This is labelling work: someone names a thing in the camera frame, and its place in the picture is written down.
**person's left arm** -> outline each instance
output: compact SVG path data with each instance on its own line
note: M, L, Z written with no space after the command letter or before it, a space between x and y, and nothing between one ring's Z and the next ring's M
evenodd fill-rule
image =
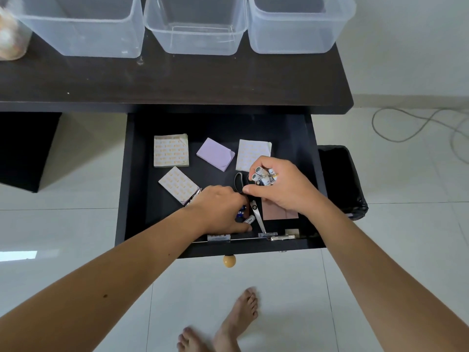
M207 187L188 206L38 292L0 318L3 351L92 351L199 236L250 230L246 199Z

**forearm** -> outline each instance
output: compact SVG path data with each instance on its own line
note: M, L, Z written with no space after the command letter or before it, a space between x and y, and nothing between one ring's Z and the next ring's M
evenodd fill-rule
M181 209L71 272L0 318L2 350L92 351L203 230Z
M469 328L323 196L315 225L386 352L469 351Z

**open drawer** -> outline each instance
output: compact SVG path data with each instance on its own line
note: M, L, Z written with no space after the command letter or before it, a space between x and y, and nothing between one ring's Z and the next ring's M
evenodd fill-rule
M289 159L325 193L324 178L314 129L309 114L169 114L165 122L153 113L128 115L127 132L120 188L116 244L138 234L167 217L182 205L158 180L170 168L153 167L153 137L187 133L189 167L180 167L199 187L234 184L236 157L225 172L196 156L202 143L210 137L237 154L240 139L272 143L272 156ZM260 206L261 200L254 198ZM260 227L255 221L253 231L231 235L231 241L207 242L206 235L192 243L180 258L232 255L269 251L323 248L317 230L302 215L297 219L265 220L267 232L284 235L285 229L298 229L299 238L269 241L259 238Z

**white floor tile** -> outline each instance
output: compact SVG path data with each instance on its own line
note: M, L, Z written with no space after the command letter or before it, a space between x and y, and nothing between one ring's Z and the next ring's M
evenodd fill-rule
M434 110L427 110L425 117L430 116L433 112ZM456 127L468 116L454 111L442 111L437 113L434 118ZM469 120L461 125L460 130L469 135ZM449 128L433 122L429 123L422 131L430 155L448 193L449 201L469 201L469 165L457 159L451 151L451 132L452 130ZM454 138L454 149L460 157L469 162L469 140L457 134Z
M94 352L146 352L151 289L134 302Z
M370 205L357 224L398 264L469 323L469 250L451 203ZM340 351L376 351L377 340L328 252L325 271Z
M0 210L118 207L126 121L124 113L64 113L39 192L0 184Z
M117 209L0 211L0 254L35 256L0 261L0 315L114 247L116 221Z
M466 242L469 243L469 203L452 203L451 205L458 218L462 233L466 237Z
M212 338L234 301L249 286L260 315L240 338L243 352L336 351L320 250L176 260L153 287L148 352L173 351L185 326Z
M318 144L346 146L354 160L368 203L445 202L448 200L423 136L392 143L372 129L373 108L346 115L313 115ZM376 120L384 135L403 139L418 129L409 116L393 113Z

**hand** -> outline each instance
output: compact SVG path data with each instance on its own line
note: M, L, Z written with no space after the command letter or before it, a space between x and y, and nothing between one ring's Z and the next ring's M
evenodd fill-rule
M203 218L204 233L227 235L251 231L248 223L236 222L235 218L243 205L249 207L247 197L233 191L229 186L207 186L186 209L194 210Z
M251 166L249 178L258 166L272 168L278 175L277 180L269 186L246 185L243 188L245 194L266 198L284 209L295 210L303 215L311 203L320 197L320 192L289 160L261 156Z

